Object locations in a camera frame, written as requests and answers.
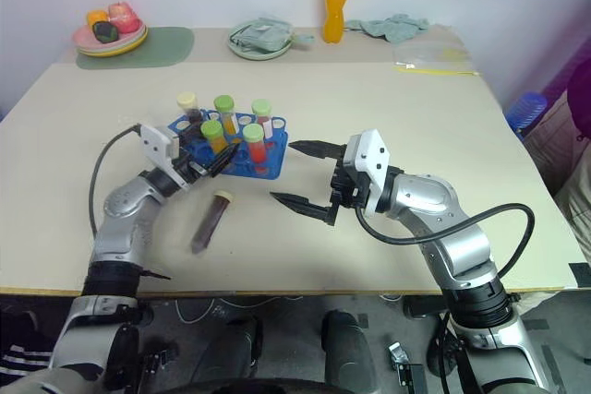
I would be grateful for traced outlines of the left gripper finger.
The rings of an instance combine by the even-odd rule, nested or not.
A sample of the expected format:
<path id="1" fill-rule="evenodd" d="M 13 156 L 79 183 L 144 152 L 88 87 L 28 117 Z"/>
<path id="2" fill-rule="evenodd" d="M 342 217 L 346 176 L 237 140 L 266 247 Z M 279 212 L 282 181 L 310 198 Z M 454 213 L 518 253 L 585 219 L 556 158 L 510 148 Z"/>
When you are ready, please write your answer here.
<path id="1" fill-rule="evenodd" d="M 233 160 L 239 149 L 238 144 L 230 144 L 217 154 L 210 163 L 210 177 L 221 173 Z"/>
<path id="2" fill-rule="evenodd" d="M 226 166 L 233 161 L 237 153 L 237 145 L 230 144 L 223 148 L 219 153 L 214 154 L 210 159 L 202 163 L 203 166 Z"/>

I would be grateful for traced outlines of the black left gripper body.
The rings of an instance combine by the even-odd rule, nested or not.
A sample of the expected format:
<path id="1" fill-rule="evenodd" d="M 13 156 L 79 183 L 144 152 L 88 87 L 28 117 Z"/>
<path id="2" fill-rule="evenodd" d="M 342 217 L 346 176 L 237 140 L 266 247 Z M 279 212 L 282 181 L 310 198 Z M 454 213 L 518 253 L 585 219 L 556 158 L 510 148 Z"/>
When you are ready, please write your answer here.
<path id="1" fill-rule="evenodd" d="M 209 141 L 197 127 L 186 127 L 178 132 L 180 163 L 189 182 L 207 175 L 214 160 Z"/>

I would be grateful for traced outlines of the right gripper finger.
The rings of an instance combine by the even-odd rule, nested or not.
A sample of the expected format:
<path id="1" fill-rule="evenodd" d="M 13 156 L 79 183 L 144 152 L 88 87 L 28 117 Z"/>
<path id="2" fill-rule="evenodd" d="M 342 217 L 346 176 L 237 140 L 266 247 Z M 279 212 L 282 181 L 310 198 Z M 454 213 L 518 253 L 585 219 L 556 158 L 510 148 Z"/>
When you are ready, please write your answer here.
<path id="1" fill-rule="evenodd" d="M 294 194 L 270 192 L 270 195 L 297 214 L 323 221 L 326 224 L 332 224 L 330 207 L 312 204 L 306 197 Z"/>
<path id="2" fill-rule="evenodd" d="M 345 153 L 345 145 L 337 145 L 320 140 L 297 140 L 288 144 L 291 149 L 295 149 L 305 155 L 318 159 L 339 160 Z"/>

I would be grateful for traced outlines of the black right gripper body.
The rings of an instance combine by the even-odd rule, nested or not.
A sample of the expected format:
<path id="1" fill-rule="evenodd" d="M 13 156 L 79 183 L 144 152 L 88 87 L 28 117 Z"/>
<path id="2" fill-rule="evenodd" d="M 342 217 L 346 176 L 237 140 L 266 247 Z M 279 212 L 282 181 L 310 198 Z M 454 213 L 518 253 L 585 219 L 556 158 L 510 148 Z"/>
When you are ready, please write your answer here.
<path id="1" fill-rule="evenodd" d="M 331 205 L 324 219 L 330 226 L 335 224 L 340 207 L 363 209 L 368 201 L 370 178 L 367 173 L 359 173 L 353 163 L 344 163 L 345 149 L 345 145 L 335 144 L 328 148 L 328 157 L 336 159 L 331 179 Z"/>

